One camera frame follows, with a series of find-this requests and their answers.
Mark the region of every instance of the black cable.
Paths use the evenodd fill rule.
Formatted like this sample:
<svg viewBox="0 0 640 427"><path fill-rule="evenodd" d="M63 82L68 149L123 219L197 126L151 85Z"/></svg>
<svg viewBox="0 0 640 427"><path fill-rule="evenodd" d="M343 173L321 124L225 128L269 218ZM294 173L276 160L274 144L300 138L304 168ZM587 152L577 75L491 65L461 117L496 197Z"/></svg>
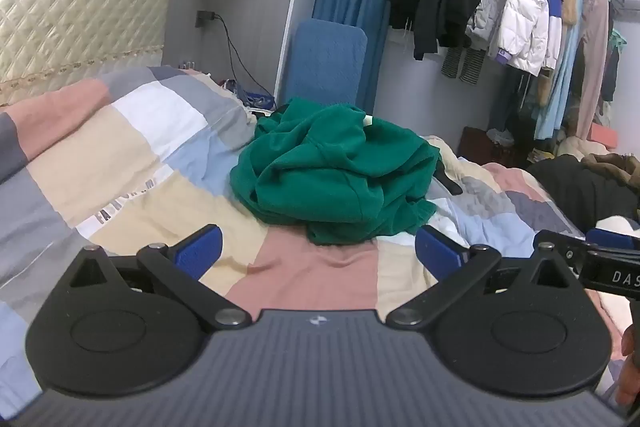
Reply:
<svg viewBox="0 0 640 427"><path fill-rule="evenodd" d="M268 94L269 96L273 96L260 82L258 82L257 80L255 80L254 76L249 73L249 70L246 68L246 66L242 63L242 58L240 58L240 54L238 53L238 50L236 50L236 47L234 46L233 42L231 41L231 37L229 37L229 30L226 27L226 23L225 20L218 15L217 13L214 15L213 19L218 19L220 20L220 22L222 22L222 25L225 27L225 33L226 33L226 44L228 45L229 48L229 61L231 62L231 72L234 74L234 78L237 81L238 77L236 76L236 72L234 71L234 58L233 58L233 54L231 53L231 48L234 49L234 51L236 52L236 57L238 57L238 62L240 62L240 65L242 66L242 68L246 71L246 74L249 75L249 77L252 79L252 81L255 82L255 84L257 86L260 87L260 89L262 89L266 94Z"/></svg>

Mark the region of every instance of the patchwork bedspread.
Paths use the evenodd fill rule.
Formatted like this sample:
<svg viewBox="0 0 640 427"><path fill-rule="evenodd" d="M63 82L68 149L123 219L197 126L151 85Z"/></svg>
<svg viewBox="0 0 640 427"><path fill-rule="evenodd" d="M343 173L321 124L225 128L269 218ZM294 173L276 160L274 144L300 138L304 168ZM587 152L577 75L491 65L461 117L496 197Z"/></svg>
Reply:
<svg viewBox="0 0 640 427"><path fill-rule="evenodd" d="M261 309L389 311L435 284L407 233L318 247L267 226L231 194L230 170L255 118L208 76L133 68L82 80L0 112L0 415L40 392L24 336L88 243L132 255L174 245L206 224L223 232L200 281L257 317ZM451 196L436 180L430 219L462 245L528 257L541 229L577 234L526 172L458 160L437 138Z"/></svg>

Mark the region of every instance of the finger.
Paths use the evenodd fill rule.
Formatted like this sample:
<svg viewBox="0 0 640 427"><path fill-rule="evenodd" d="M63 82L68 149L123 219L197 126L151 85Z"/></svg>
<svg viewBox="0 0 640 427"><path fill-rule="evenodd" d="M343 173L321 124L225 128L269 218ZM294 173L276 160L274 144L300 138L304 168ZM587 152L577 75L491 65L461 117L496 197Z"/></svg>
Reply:
<svg viewBox="0 0 640 427"><path fill-rule="evenodd" d="M622 355L626 357L634 352L634 327L633 325L626 328L622 335Z"/></svg>
<svg viewBox="0 0 640 427"><path fill-rule="evenodd" d="M620 378L618 379L618 393L616 400L621 405L631 405L640 393L640 371L634 365L632 357L627 357Z"/></svg>

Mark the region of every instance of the bed headboard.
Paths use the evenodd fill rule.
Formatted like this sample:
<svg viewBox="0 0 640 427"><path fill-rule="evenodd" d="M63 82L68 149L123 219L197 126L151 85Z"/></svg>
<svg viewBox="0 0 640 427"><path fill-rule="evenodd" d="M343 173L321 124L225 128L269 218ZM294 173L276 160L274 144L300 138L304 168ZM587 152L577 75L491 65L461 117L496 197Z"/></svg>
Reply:
<svg viewBox="0 0 640 427"><path fill-rule="evenodd" d="M0 105L159 65L168 0L0 0Z"/></svg>

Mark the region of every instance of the green sweater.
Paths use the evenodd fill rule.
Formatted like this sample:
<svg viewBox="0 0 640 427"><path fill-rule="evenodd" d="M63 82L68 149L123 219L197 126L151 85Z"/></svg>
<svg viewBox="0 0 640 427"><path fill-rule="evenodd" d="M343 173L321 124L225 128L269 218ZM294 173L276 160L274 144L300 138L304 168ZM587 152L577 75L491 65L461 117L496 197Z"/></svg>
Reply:
<svg viewBox="0 0 640 427"><path fill-rule="evenodd" d="M271 225L306 225L316 245L415 231L440 151L412 131L351 105L293 99L258 120L231 171L236 197Z"/></svg>

